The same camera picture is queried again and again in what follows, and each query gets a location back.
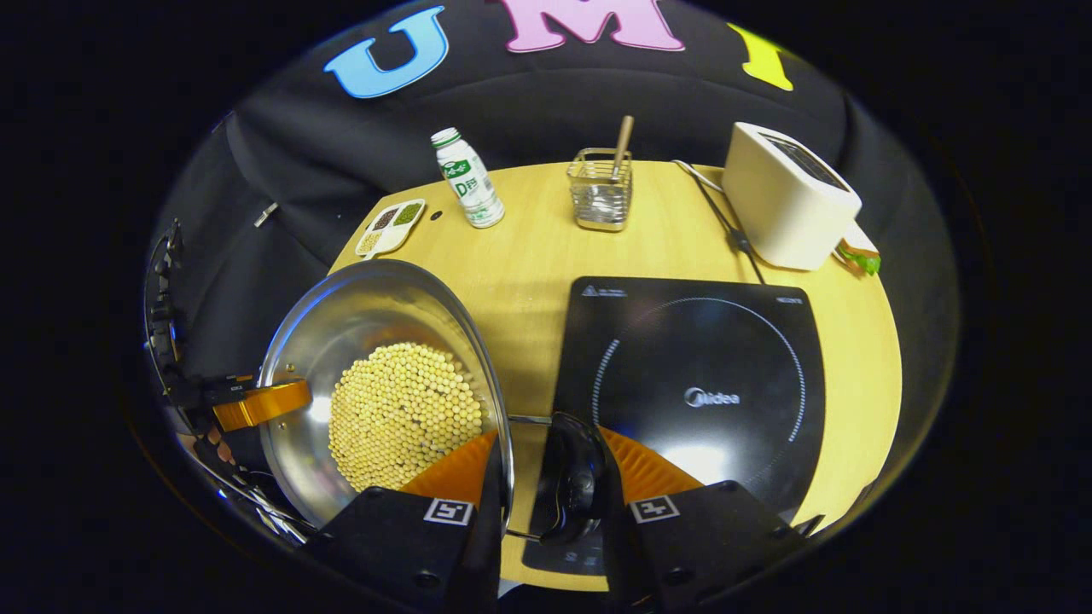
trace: induction cooktop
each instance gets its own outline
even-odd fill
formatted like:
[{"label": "induction cooktop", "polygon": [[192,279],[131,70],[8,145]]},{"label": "induction cooktop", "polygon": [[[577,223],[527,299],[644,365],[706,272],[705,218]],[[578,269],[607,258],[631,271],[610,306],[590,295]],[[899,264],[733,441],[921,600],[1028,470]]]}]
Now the induction cooktop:
[{"label": "induction cooktop", "polygon": [[[785,522],[811,483],[823,401],[819,335],[800,288],[572,284],[554,410],[636,439],[703,484],[735,480]],[[532,533],[554,521],[546,495],[539,484]],[[571,544],[529,542],[523,564],[603,575],[601,553],[596,530]]]}]

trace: letter m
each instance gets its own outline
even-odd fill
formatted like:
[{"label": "letter m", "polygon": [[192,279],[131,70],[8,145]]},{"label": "letter m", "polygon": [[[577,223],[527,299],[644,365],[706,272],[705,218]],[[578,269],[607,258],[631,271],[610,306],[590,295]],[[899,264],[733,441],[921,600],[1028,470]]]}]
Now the letter m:
[{"label": "letter m", "polygon": [[546,16],[584,43],[595,43],[614,15],[618,29],[610,38],[619,45],[681,51],[682,42],[672,36],[656,5],[658,0],[500,0],[512,19],[515,38],[508,50],[542,51],[565,45],[566,37],[549,28]]}]

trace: plastic bottle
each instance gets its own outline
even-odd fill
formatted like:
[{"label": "plastic bottle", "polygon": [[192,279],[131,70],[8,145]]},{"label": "plastic bottle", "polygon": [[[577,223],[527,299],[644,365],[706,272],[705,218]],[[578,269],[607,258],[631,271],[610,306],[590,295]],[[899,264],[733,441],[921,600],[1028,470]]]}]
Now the plastic bottle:
[{"label": "plastic bottle", "polygon": [[436,161],[443,178],[451,184],[466,220],[475,228],[488,228],[505,216],[505,205],[492,189],[488,170],[482,158],[463,141],[454,128],[447,128],[432,134]]}]

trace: stainless steel pot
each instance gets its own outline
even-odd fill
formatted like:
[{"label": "stainless steel pot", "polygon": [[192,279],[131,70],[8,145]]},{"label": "stainless steel pot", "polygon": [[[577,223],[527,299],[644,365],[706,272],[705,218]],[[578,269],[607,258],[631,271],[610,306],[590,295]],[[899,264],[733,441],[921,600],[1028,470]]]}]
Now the stainless steel pot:
[{"label": "stainless steel pot", "polygon": [[450,352],[477,382],[487,409],[483,430],[498,430],[503,528],[512,508],[512,442],[497,376],[470,314],[431,273],[399,260],[346,267],[292,308],[270,343],[259,386],[305,378],[311,403],[260,425],[262,448],[285,496],[316,527],[337,515],[356,491],[337,472],[328,423],[334,383],[378,346],[413,341]]}]

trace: wire utensil holder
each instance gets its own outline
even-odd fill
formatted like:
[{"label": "wire utensil holder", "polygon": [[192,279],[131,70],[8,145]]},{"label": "wire utensil holder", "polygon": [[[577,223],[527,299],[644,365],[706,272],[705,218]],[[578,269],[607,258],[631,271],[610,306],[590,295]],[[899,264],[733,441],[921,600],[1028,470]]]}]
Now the wire utensil holder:
[{"label": "wire utensil holder", "polygon": [[617,151],[609,147],[587,147],[580,150],[569,164],[567,175],[573,214],[577,224],[584,228],[617,233],[629,221],[629,205],[633,196],[633,154],[625,152],[615,177],[614,158]]}]

